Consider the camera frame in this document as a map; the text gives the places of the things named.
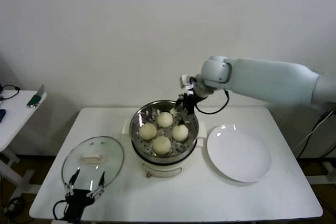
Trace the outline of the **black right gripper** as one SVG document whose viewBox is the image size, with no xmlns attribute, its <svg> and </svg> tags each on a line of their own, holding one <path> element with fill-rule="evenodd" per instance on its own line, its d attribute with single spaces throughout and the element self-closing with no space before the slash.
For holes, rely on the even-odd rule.
<svg viewBox="0 0 336 224">
<path fill-rule="evenodd" d="M 172 115 L 179 115 L 178 125 L 190 124 L 191 115 L 189 114 L 194 114 L 197 104 L 203 100 L 204 98 L 195 94 L 183 94 L 182 99 L 178 99 L 172 108 Z"/>
</svg>

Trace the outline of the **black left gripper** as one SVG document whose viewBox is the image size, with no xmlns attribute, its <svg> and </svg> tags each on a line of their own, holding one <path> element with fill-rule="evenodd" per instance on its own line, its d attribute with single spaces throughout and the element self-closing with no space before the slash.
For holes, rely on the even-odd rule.
<svg viewBox="0 0 336 224">
<path fill-rule="evenodd" d="M 105 172 L 102 173 L 98 187 L 94 191 L 89 192 L 89 190 L 85 189 L 73 190 L 79 173 L 80 169 L 77 169 L 71 176 L 69 182 L 65 183 L 65 200 L 68 204 L 68 208 L 64 214 L 64 220 L 69 223 L 80 223 L 85 208 L 93 205 L 95 202 L 94 198 L 99 198 L 105 190 Z"/>
</svg>

